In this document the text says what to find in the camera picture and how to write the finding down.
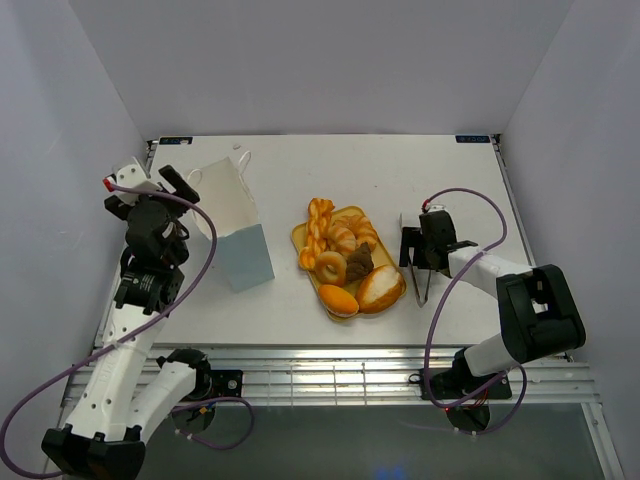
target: white table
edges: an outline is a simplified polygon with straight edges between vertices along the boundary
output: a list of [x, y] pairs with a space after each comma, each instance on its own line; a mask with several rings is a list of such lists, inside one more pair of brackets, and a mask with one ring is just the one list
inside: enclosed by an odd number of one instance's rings
[[[414, 346], [423, 345], [433, 311], [447, 282], [434, 276], [429, 303], [418, 308], [408, 272], [407, 294], [376, 317], [332, 322], [305, 272], [297, 266], [291, 229], [306, 221], [312, 197], [333, 200], [336, 208], [362, 207], [397, 261], [398, 216], [419, 213], [422, 201], [454, 186], [479, 190], [497, 202], [509, 226], [496, 253], [527, 262], [500, 166], [491, 144], [457, 144], [453, 136], [322, 135], [194, 137], [191, 145], [158, 146], [152, 172], [171, 164], [183, 175], [247, 151], [244, 179], [260, 213], [275, 280], [234, 294], [224, 277], [210, 271], [170, 317], [157, 343], [163, 345]], [[500, 235], [500, 223], [480, 199], [454, 193], [441, 197], [452, 214], [459, 239], [486, 245]], [[191, 257], [183, 265], [184, 286], [202, 265], [208, 242], [190, 218]], [[454, 290], [435, 336], [438, 345], [480, 342], [499, 331], [495, 300], [461, 284]]]

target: gray wall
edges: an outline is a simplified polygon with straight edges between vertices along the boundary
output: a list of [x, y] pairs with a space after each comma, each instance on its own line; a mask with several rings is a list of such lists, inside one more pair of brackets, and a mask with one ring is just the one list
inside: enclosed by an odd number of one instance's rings
[[636, 414], [640, 271], [640, 5], [575, 2], [504, 132], [538, 263], [564, 268], [628, 478]]
[[[122, 245], [111, 165], [144, 144], [64, 0], [0, 0], [0, 416], [91, 347]], [[64, 382], [27, 406], [9, 453], [42, 471]], [[0, 478], [13, 478], [0, 464]]]
[[502, 131], [571, 0], [71, 0], [147, 139]]

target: pastry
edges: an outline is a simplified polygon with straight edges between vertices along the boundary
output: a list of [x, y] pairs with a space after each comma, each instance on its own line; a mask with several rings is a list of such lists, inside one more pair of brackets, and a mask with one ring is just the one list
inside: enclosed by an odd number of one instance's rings
[[333, 225], [327, 233], [331, 250], [348, 256], [356, 249], [356, 236], [341, 225]]
[[347, 279], [347, 261], [338, 252], [323, 252], [316, 257], [318, 280], [342, 287]]
[[320, 300], [331, 313], [338, 317], [348, 318], [358, 313], [358, 302], [353, 295], [335, 285], [320, 285]]
[[369, 244], [365, 242], [347, 258], [347, 283], [355, 282], [366, 277], [372, 270], [373, 260], [371, 259], [371, 249], [369, 248]]
[[353, 232], [356, 236], [356, 246], [360, 246], [363, 243], [368, 243], [369, 248], [373, 252], [378, 245], [378, 233], [376, 232], [371, 220], [364, 215], [345, 215], [338, 217], [334, 222], [334, 225], [340, 225], [346, 227]]
[[331, 223], [333, 208], [333, 202], [324, 198], [313, 198], [309, 202], [306, 245], [302, 247], [298, 256], [300, 268], [313, 270], [316, 257], [327, 249], [325, 237]]
[[378, 313], [396, 303], [405, 283], [402, 274], [393, 265], [375, 268], [362, 281], [356, 300], [363, 313]]

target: purple cable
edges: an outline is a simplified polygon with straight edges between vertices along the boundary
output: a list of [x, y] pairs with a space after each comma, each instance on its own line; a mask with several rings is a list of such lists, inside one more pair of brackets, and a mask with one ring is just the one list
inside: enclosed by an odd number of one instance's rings
[[[202, 210], [197, 205], [194, 205], [193, 203], [191, 203], [191, 202], [189, 202], [189, 201], [187, 201], [187, 200], [185, 200], [183, 198], [177, 197], [175, 195], [171, 195], [170, 193], [164, 193], [164, 192], [153, 192], [153, 191], [137, 190], [137, 189], [132, 189], [132, 188], [119, 187], [117, 185], [112, 185], [112, 187], [113, 187], [114, 190], [117, 190], [117, 191], [120, 191], [120, 192], [134, 193], [136, 195], [151, 195], [151, 196], [154, 196], [154, 197], [165, 198], [165, 199], [168, 199], [168, 200], [173, 200], [174, 202], [181, 203], [182, 205], [185, 205], [186, 207], [188, 207], [191, 210], [194, 210], [196, 213], [198, 213], [204, 219], [204, 221], [207, 223], [209, 228], [211, 229], [211, 249], [209, 250], [209, 255], [207, 256], [207, 259], [204, 262], [204, 265], [202, 266], [202, 268], [198, 272], [198, 275], [196, 275], [196, 278], [193, 280], [193, 282], [191, 282], [191, 285], [189, 285], [189, 287], [185, 290], [185, 292], [182, 295], [180, 295], [163, 312], [159, 313], [158, 315], [153, 317], [151, 320], [149, 320], [144, 325], [141, 325], [140, 327], [134, 329], [133, 331], [129, 332], [128, 334], [124, 335], [123, 337], [121, 337], [120, 339], [117, 340], [117, 343], [124, 343], [124, 342], [126, 342], [128, 340], [131, 340], [136, 335], [138, 335], [138, 334], [144, 332], [145, 330], [151, 328], [153, 325], [158, 323], [163, 318], [167, 317], [171, 312], [173, 312], [178, 307], [178, 305], [180, 305], [191, 294], [191, 292], [196, 288], [198, 283], [200, 283], [200, 280], [202, 280], [202, 277], [204, 277], [205, 273], [207, 272], [207, 270], [209, 270], [209, 267], [211, 266], [211, 262], [213, 261], [213, 256], [216, 253], [216, 246], [218, 244], [218, 236], [217, 236], [217, 233], [216, 233], [216, 227], [213, 225], [213, 222], [211, 221], [211, 218], [209, 218], [209, 216], [204, 212], [204, 210]], [[18, 475], [20, 475], [22, 477], [25, 477], [25, 478], [35, 478], [35, 479], [55, 478], [55, 477], [59, 477], [59, 476], [63, 475], [63, 472], [54, 472], [54, 473], [34, 473], [34, 472], [29, 472], [27, 470], [24, 470], [24, 469], [20, 468], [18, 465], [16, 465], [9, 458], [9, 455], [7, 453], [7, 448], [6, 448], [7, 430], [9, 429], [9, 425], [11, 424], [11, 422], [14, 419], [14, 417], [16, 416], [16, 414], [22, 409], [22, 407], [24, 407], [34, 397], [36, 397], [37, 395], [42, 393], [44, 390], [49, 388], [54, 383], [57, 383], [60, 380], [62, 380], [63, 378], [66, 378], [69, 375], [77, 372], [83, 366], [88, 365], [91, 362], [95, 362], [97, 359], [99, 359], [100, 357], [106, 355], [107, 353], [111, 352], [114, 349], [115, 349], [115, 346], [113, 344], [110, 344], [110, 345], [107, 345], [106, 347], [101, 348], [100, 350], [98, 350], [94, 354], [89, 355], [87, 358], [81, 360], [80, 362], [76, 363], [75, 365], [72, 365], [71, 367], [67, 368], [63, 372], [60, 372], [55, 377], [53, 377], [50, 380], [47, 380], [46, 382], [44, 382], [42, 385], [37, 387], [35, 390], [33, 390], [32, 392], [28, 393], [22, 400], [20, 400], [11, 409], [11, 411], [7, 414], [6, 418], [4, 419], [4, 422], [2, 422], [2, 427], [0, 428], [0, 459], [4, 462], [4, 464], [12, 472], [14, 472], [14, 473], [16, 473], [16, 474], [18, 474]], [[245, 403], [245, 405], [247, 404], [247, 402], [245, 400], [242, 400], [241, 403]]]
[[249, 423], [249, 427], [247, 428], [247, 431], [245, 432], [245, 434], [237, 441], [229, 444], [229, 445], [216, 445], [215, 443], [211, 443], [208, 440], [205, 440], [202, 437], [198, 437], [196, 435], [193, 435], [189, 432], [187, 432], [186, 430], [182, 430], [182, 429], [178, 429], [178, 432], [180, 432], [182, 435], [184, 435], [185, 437], [187, 437], [189, 440], [193, 440], [201, 445], [204, 445], [205, 447], [209, 447], [212, 448], [214, 450], [231, 450], [233, 448], [236, 448], [238, 445], [240, 445], [242, 442], [244, 442], [247, 438], [249, 438], [249, 435], [251, 435], [251, 432], [253, 432], [253, 426], [256, 423], [256, 415], [255, 412], [253, 411], [253, 407], [251, 406], [251, 404], [249, 402], [247, 402], [244, 398], [240, 398], [240, 397], [218, 397], [218, 398], [210, 398], [209, 400], [202, 400], [196, 403], [192, 403], [189, 405], [185, 405], [185, 406], [181, 406], [181, 407], [175, 407], [173, 410], [171, 410], [171, 413], [178, 413], [178, 412], [183, 412], [185, 410], [192, 410], [194, 408], [197, 407], [203, 407], [205, 405], [211, 405], [212, 403], [242, 403], [245, 407], [247, 407], [247, 409], [249, 410], [249, 417], [250, 417], [250, 423]]
[[[468, 395], [466, 395], [466, 396], [464, 396], [464, 397], [462, 397], [462, 398], [460, 398], [458, 400], [455, 400], [455, 401], [453, 401], [451, 403], [440, 402], [439, 400], [437, 400], [435, 398], [435, 395], [433, 394], [433, 391], [431, 390], [431, 383], [430, 383], [431, 375], [429, 373], [429, 359], [431, 357], [431, 348], [433, 346], [433, 337], [434, 337], [434, 334], [435, 334], [435, 331], [436, 331], [436, 325], [438, 324], [438, 320], [440, 319], [440, 315], [442, 314], [442, 310], [444, 308], [444, 305], [445, 305], [447, 299], [449, 298], [449, 295], [451, 294], [451, 291], [453, 290], [453, 288], [462, 279], [464, 274], [467, 273], [467, 271], [473, 266], [473, 264], [476, 263], [480, 258], [482, 258], [482, 256], [486, 252], [488, 252], [489, 250], [492, 250], [495, 247], [497, 247], [498, 245], [502, 244], [505, 241], [505, 239], [507, 238], [507, 220], [505, 219], [504, 214], [500, 210], [500, 207], [498, 207], [498, 205], [493, 200], [491, 200], [489, 197], [487, 197], [483, 193], [480, 193], [480, 192], [478, 192], [476, 190], [472, 190], [470, 188], [461, 188], [461, 187], [447, 188], [445, 190], [441, 190], [440, 192], [432, 195], [430, 198], [425, 200], [425, 202], [422, 205], [423, 208], [425, 208], [429, 203], [431, 203], [434, 199], [438, 198], [439, 196], [444, 195], [445, 193], [450, 193], [450, 192], [469, 193], [471, 195], [475, 195], [477, 197], [480, 197], [483, 200], [485, 200], [487, 203], [489, 203], [489, 205], [491, 205], [493, 207], [493, 209], [498, 214], [498, 217], [500, 218], [500, 223], [502, 224], [502, 235], [500, 236], [500, 238], [498, 240], [496, 240], [492, 244], [488, 245], [482, 252], [478, 252], [476, 255], [474, 255], [471, 258], [471, 260], [469, 260], [465, 264], [465, 266], [462, 267], [462, 269], [458, 272], [458, 274], [455, 275], [451, 279], [451, 282], [449, 282], [449, 285], [447, 285], [447, 288], [445, 289], [444, 293], [442, 294], [442, 297], [440, 298], [440, 301], [438, 302], [438, 306], [436, 307], [436, 311], [433, 314], [433, 319], [431, 320], [431, 326], [429, 327], [429, 333], [427, 334], [427, 342], [425, 344], [425, 350], [424, 350], [424, 383], [425, 383], [425, 389], [426, 389], [427, 395], [429, 396], [429, 400], [431, 400], [431, 403], [433, 403], [436, 407], [439, 407], [439, 408], [458, 407], [458, 406], [462, 405], [464, 402], [473, 399], [476, 395], [478, 395], [479, 393], [481, 393], [485, 389], [491, 387], [495, 383], [499, 382], [500, 380], [502, 380], [507, 375], [507, 372], [498, 373], [498, 374], [494, 375], [490, 380], [485, 382], [482, 386], [476, 388], [474, 391], [472, 391]], [[525, 395], [526, 389], [527, 389], [527, 376], [526, 376], [526, 373], [524, 372], [524, 369], [521, 366], [518, 366], [518, 368], [521, 370], [522, 377], [523, 377], [522, 392], [520, 393], [520, 397], [518, 398], [518, 401], [515, 403], [515, 405], [514, 405], [513, 409], [511, 410], [511, 412], [507, 416], [505, 416], [504, 419], [502, 419], [500, 422], [498, 422], [498, 424], [496, 424], [494, 427], [491, 427], [491, 428], [489, 428], [487, 430], [484, 430], [483, 433], [486, 434], [486, 433], [494, 432], [494, 431], [498, 430], [499, 428], [503, 427], [513, 417], [513, 415], [516, 413], [518, 408], [520, 408], [520, 404], [522, 403], [522, 400], [524, 399], [524, 395]], [[467, 432], [467, 431], [463, 431], [463, 433], [472, 434], [472, 432]]]

